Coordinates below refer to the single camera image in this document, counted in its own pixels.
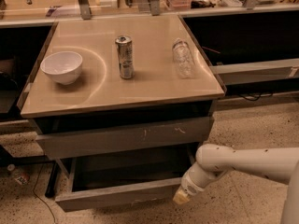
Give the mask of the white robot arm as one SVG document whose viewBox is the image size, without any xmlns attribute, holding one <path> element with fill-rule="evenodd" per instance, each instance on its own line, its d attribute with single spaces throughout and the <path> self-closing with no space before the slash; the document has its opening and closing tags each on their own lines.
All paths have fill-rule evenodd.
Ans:
<svg viewBox="0 0 299 224">
<path fill-rule="evenodd" d="M 299 148 L 239 149 L 201 145 L 183 175 L 173 201 L 187 203 L 230 171 L 255 175 L 288 186 L 280 224 L 299 224 Z"/>
</svg>

